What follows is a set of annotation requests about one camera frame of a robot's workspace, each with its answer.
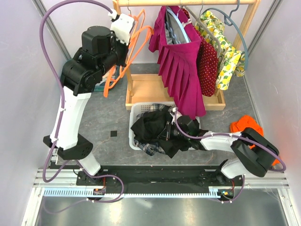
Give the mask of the black pleated skirt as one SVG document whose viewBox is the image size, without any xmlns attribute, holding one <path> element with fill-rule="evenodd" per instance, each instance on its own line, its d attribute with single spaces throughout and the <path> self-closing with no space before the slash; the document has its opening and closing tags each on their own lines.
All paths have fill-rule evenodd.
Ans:
<svg viewBox="0 0 301 226">
<path fill-rule="evenodd" d="M 131 130 L 136 136 L 136 140 L 141 143 L 155 143 L 158 142 L 159 145 L 164 149 L 166 155 L 169 158 L 173 158 L 178 151 L 188 151 L 190 148 L 199 150 L 201 149 L 200 140 L 189 139 L 182 134 L 177 126 L 179 135 L 176 139 L 171 139 L 168 141 L 160 140 L 159 134 L 165 128 L 167 122 L 172 122 L 173 117 L 167 111 L 154 111 L 149 112 L 138 119 L 132 126 Z"/>
</svg>

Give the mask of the navy plaid skirt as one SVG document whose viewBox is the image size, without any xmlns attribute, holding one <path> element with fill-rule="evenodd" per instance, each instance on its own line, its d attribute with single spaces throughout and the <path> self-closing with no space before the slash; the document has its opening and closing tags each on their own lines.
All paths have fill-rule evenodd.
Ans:
<svg viewBox="0 0 301 226">
<path fill-rule="evenodd" d="M 154 111 L 168 111 L 168 112 L 171 112 L 172 108 L 173 108 L 173 106 L 167 106 L 167 105 L 160 104 L 160 103 L 153 103 L 150 106 L 150 109 L 148 111 L 136 115 L 136 119 L 137 120 L 140 119 L 142 116 L 144 116 L 145 114 L 147 114 L 149 112 L 154 112 Z M 135 146 L 138 147 L 139 149 L 141 149 L 142 151 L 144 151 L 149 156 L 153 156 L 155 153 L 160 153 L 160 154 L 166 155 L 164 149 L 159 145 L 158 142 L 155 142 L 155 143 L 141 143 L 138 140 L 136 140 L 135 138 L 136 138 L 136 136 L 134 137 Z"/>
</svg>

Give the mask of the orange plastic hanger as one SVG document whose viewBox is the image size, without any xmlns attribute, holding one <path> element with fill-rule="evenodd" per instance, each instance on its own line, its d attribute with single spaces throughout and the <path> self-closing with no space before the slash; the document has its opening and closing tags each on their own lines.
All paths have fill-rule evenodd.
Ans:
<svg viewBox="0 0 301 226">
<path fill-rule="evenodd" d="M 130 45 L 129 45 L 130 53 L 128 55 L 127 66 L 124 69 L 122 67 L 119 68 L 119 78 L 124 77 L 124 75 L 126 73 L 126 69 L 129 69 L 129 66 L 131 65 L 133 60 L 136 58 L 136 55 L 140 51 L 140 50 L 138 50 L 134 54 L 134 50 L 137 45 L 140 33 L 142 32 L 145 17 L 146 17 L 145 9 L 142 9 L 138 15 L 134 16 L 135 26 L 134 26 L 134 31 L 133 31 L 133 33 L 131 35 L 131 39 L 130 39 Z"/>
</svg>

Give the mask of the magenta skirt grey lining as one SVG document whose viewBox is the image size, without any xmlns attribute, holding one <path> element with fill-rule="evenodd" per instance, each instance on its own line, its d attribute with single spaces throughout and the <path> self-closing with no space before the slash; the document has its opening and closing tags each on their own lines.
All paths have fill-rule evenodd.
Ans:
<svg viewBox="0 0 301 226">
<path fill-rule="evenodd" d="M 171 9 L 181 23 L 188 22 L 187 16 L 178 6 L 162 6 L 154 24 L 149 50 L 158 51 L 158 74 L 180 113 L 190 116 L 191 119 L 202 117 L 206 114 L 206 109 L 197 72 L 197 56 L 202 39 L 189 23 L 182 28 L 190 42 L 168 44 L 165 27 L 167 9 Z"/>
</svg>

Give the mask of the light blue hanger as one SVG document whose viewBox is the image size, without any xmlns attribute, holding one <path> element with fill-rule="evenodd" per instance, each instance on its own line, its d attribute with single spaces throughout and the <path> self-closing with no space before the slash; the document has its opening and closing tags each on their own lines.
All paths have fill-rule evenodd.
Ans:
<svg viewBox="0 0 301 226">
<path fill-rule="evenodd" d="M 165 37 L 168 45 L 190 43 L 190 38 L 184 29 L 186 24 L 180 22 L 178 15 L 176 15 L 170 7 L 166 7 L 164 19 Z"/>
</svg>

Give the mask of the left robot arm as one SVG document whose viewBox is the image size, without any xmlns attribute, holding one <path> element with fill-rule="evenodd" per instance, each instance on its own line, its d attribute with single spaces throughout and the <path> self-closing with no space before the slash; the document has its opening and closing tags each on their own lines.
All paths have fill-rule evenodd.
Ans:
<svg viewBox="0 0 301 226">
<path fill-rule="evenodd" d="M 77 160 L 93 185 L 103 181 L 101 165 L 92 154 L 93 144 L 78 133 L 84 109 L 96 84 L 115 65 L 126 66 L 131 29 L 124 26 L 92 26 L 81 36 L 82 46 L 62 69 L 64 105 L 57 113 L 52 133 L 43 138 L 48 147 L 58 149 L 63 160 Z"/>
</svg>

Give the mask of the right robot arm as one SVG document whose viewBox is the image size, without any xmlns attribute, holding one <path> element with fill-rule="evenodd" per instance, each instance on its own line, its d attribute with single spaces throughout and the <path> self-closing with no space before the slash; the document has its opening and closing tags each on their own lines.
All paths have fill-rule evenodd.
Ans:
<svg viewBox="0 0 301 226">
<path fill-rule="evenodd" d="M 200 129 L 198 121 L 188 116 L 175 116 L 166 123 L 158 138 L 180 141 L 185 149 L 235 154 L 234 159 L 221 163 L 215 174 L 216 182 L 223 186 L 246 173 L 262 178 L 271 169 L 274 160 L 279 158 L 278 149 L 253 128 L 247 127 L 235 133 L 216 133 Z"/>
</svg>

